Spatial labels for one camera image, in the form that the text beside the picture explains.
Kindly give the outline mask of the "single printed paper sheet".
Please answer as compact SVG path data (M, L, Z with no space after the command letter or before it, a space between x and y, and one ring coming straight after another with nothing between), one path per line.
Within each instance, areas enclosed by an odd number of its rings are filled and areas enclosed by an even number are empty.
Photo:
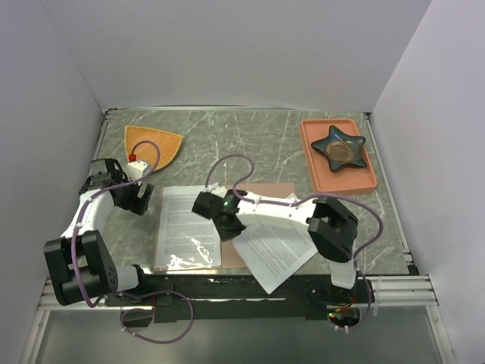
M165 187L153 269L182 271L221 266L221 241L214 224L192 212L193 203L205 188Z

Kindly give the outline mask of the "printed paper sheets stack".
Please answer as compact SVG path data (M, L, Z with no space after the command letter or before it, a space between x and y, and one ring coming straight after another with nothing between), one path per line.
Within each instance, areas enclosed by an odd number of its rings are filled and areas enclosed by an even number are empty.
M236 217L246 229L232 243L270 294L318 252L306 222L314 204L308 200L296 206L296 199L272 199L251 192L247 197L255 202L239 202Z

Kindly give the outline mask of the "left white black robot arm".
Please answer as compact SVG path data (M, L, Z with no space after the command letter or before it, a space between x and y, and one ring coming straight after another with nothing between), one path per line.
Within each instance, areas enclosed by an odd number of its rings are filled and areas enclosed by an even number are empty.
M44 245L55 297L62 306L123 292L134 305L143 304L150 286L143 281L139 265L117 267L102 238L111 211L118 207L144 215L154 186L147 184L139 195L141 178L151 171L143 160L128 162L123 168L114 158L96 159L91 174L79 191L79 206L69 227Z

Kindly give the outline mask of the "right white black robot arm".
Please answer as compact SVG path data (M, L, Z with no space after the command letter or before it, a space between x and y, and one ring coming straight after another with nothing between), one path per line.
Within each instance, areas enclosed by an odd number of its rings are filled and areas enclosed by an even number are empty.
M222 187L199 193L192 212L212 221L221 241L233 243L266 293L316 254L329 263L336 300L348 302L358 292L358 219L337 199L281 199Z

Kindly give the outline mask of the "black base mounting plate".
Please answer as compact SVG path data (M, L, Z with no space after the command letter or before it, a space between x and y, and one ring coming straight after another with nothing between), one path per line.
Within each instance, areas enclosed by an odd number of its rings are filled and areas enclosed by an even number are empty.
M198 319L328 319L328 308L349 313L375 301L371 282L359 278L349 290L334 287L329 275L293 275L267 293L251 275L148 275L128 296L108 307L148 309L156 323Z

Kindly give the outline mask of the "dark star-shaped dish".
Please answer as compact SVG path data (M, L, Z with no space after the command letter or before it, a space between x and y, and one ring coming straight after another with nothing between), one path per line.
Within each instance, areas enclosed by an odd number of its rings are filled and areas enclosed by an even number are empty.
M310 146L327 158L330 171L335 172L346 166L367 167L364 160L366 139L363 136L350 136L335 125L330 125L328 132L328 136L315 140Z

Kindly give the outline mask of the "aluminium frame rail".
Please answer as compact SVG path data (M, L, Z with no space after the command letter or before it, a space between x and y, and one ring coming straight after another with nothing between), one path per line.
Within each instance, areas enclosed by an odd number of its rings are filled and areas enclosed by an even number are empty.
M376 304L385 306L438 306L437 295L428 276L370 276ZM37 305L37 311L83 311L85 303L62 306L55 298L48 279Z

